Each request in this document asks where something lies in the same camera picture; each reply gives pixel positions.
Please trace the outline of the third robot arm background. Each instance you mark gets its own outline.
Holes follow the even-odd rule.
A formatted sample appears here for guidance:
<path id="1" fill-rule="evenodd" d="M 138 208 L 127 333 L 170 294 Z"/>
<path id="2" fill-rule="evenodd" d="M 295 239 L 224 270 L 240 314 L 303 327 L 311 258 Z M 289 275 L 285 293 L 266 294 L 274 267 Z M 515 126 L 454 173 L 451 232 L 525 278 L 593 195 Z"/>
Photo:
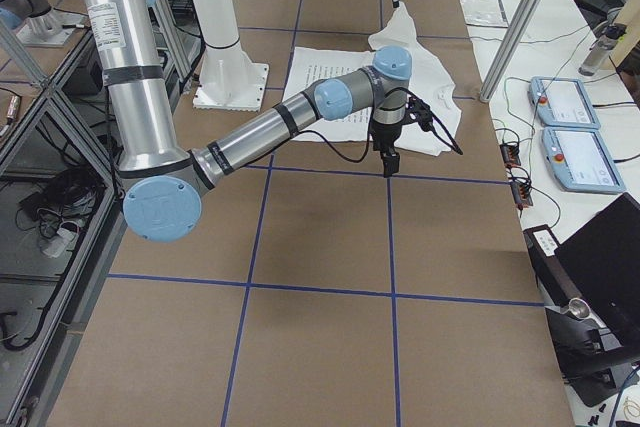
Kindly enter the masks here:
<path id="1" fill-rule="evenodd" d="M 88 28 L 84 14 L 58 11 L 48 0 L 1 0 L 1 21 L 32 47 L 63 46 L 72 33 Z"/>

